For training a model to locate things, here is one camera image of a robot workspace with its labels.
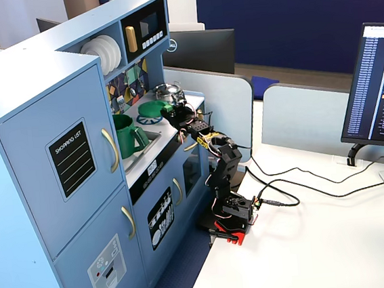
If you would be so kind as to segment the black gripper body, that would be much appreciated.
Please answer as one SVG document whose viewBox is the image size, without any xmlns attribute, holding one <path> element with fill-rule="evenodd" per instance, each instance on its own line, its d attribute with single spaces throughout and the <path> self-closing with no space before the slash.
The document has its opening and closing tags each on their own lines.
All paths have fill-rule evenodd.
<svg viewBox="0 0 384 288">
<path fill-rule="evenodd" d="M 181 127 L 178 129 L 187 128 L 196 118 L 196 111 L 190 107 L 188 107 L 188 109 L 189 109 L 189 113 L 175 115 L 177 118 L 180 119 L 180 123 L 181 123 Z"/>
</svg>

